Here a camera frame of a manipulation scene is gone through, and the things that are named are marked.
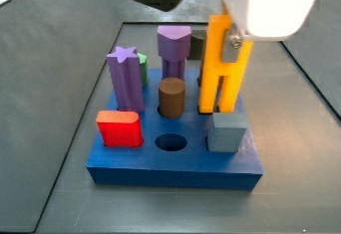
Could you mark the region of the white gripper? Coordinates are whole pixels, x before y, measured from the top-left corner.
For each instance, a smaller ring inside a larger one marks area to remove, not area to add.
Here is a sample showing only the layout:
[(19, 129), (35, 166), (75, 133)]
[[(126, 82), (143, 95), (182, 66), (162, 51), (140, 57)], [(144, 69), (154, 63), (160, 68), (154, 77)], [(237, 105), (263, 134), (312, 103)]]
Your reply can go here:
[(286, 40), (301, 28), (316, 0), (222, 0), (235, 25), (225, 31), (221, 58), (235, 62), (242, 38)]

